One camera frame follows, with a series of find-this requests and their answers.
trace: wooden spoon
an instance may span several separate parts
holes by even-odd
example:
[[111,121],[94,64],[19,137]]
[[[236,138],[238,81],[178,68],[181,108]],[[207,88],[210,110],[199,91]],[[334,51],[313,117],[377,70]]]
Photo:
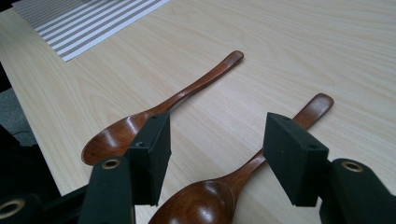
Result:
[[81,159],[89,165],[95,165],[101,159],[122,156],[148,118],[169,111],[181,100],[212,84],[239,64],[243,58],[244,54],[241,51],[232,52],[204,76],[161,104],[108,126],[87,143],[82,150]]
[[[294,117],[294,120],[308,129],[326,114],[332,105],[333,99],[320,93]],[[242,187],[264,162],[261,149],[250,161],[233,173],[187,186],[166,201],[151,218],[149,224],[232,223]]]

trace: metal ring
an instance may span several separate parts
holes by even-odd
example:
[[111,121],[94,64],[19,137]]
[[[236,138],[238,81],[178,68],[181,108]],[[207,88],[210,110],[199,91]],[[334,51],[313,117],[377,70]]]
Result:
[[341,163],[344,168],[346,168],[349,171],[360,173],[363,172],[363,167],[361,167],[359,164],[353,161],[343,161]]
[[116,168],[117,166],[119,166],[121,164],[121,161],[118,159],[110,159],[108,161],[104,161],[102,163],[102,168],[105,170],[111,170]]
[[14,199],[7,203],[0,204],[0,219],[11,217],[17,214],[24,206],[24,199]]

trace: black mount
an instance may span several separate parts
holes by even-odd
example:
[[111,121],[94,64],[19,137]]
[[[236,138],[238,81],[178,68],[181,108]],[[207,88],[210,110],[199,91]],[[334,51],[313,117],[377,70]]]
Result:
[[0,223],[135,223],[136,204],[155,205],[171,156],[169,113],[152,116],[123,157],[97,162],[90,183],[50,203],[34,194],[0,199]]
[[322,223],[396,223],[396,197],[375,173],[357,161],[328,161],[329,149],[292,119],[268,113],[263,148],[292,204],[322,199]]

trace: striped placemat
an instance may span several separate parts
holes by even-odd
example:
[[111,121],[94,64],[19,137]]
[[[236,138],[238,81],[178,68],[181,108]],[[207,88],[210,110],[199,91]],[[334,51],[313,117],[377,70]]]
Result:
[[22,0],[12,4],[69,61],[169,0]]

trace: table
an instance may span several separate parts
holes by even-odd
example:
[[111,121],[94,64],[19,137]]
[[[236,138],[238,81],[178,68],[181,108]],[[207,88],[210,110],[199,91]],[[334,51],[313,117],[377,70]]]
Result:
[[[311,129],[329,160],[370,166],[396,194],[394,1],[172,0],[68,63],[14,9],[0,14],[0,60],[62,194],[87,184],[85,144],[109,124],[191,84],[234,49],[233,71],[172,111],[173,154],[159,204],[226,175],[262,147],[267,112],[293,117],[315,94],[334,108]],[[137,206],[138,223],[157,207]],[[233,223],[319,223],[263,167]]]

